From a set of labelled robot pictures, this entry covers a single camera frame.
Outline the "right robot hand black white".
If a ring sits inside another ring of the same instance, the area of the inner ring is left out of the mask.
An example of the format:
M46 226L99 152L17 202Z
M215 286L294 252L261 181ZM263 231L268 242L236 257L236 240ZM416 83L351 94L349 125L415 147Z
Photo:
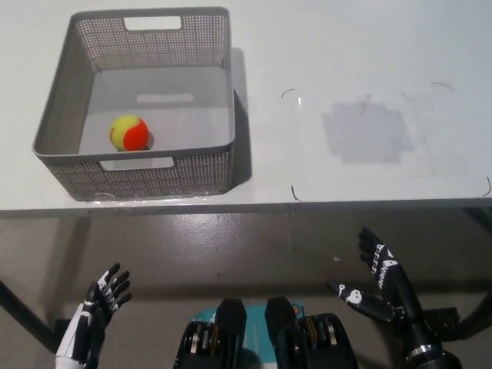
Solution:
M327 286L350 308L391 327L402 340L404 355L441 351L442 343L430 329L412 284L389 247L366 227L358 237L361 260L373 274L381 297L370 296L342 282L329 281Z

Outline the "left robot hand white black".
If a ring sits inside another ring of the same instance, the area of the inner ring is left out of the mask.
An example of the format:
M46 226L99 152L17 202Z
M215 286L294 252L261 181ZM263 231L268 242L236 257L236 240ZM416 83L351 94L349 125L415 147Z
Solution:
M105 330L121 307L132 298L129 271L113 264L93 281L77 307L55 354L55 368L96 368L105 341Z

